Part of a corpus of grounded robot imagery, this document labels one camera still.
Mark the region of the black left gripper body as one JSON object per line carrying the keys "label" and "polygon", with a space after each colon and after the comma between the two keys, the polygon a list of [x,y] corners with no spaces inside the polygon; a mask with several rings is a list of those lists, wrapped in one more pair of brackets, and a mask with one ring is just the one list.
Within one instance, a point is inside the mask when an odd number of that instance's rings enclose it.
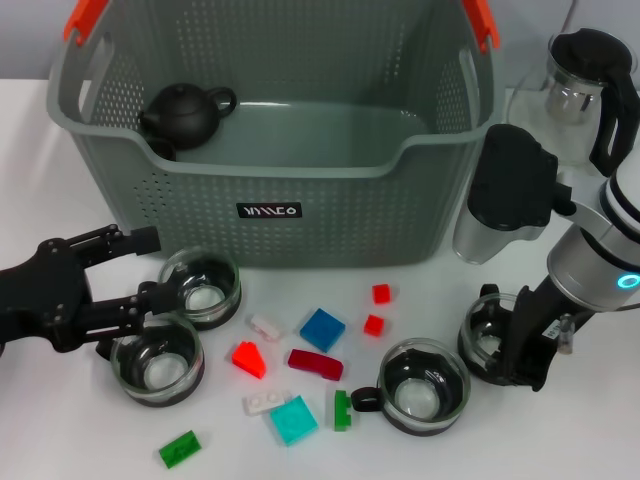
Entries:
{"label": "black left gripper body", "polygon": [[67,353],[83,344],[80,307],[90,300],[88,280],[74,245],[43,241],[35,254],[1,271],[1,343],[38,337]]}

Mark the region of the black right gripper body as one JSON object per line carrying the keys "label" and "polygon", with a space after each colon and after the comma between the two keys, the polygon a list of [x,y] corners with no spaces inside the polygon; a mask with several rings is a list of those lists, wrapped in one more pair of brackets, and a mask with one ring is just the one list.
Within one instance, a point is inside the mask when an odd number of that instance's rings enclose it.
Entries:
{"label": "black right gripper body", "polygon": [[585,307],[566,296],[550,275],[534,290],[523,287],[504,340],[506,364],[549,365],[557,347],[542,333],[563,314],[584,311]]}

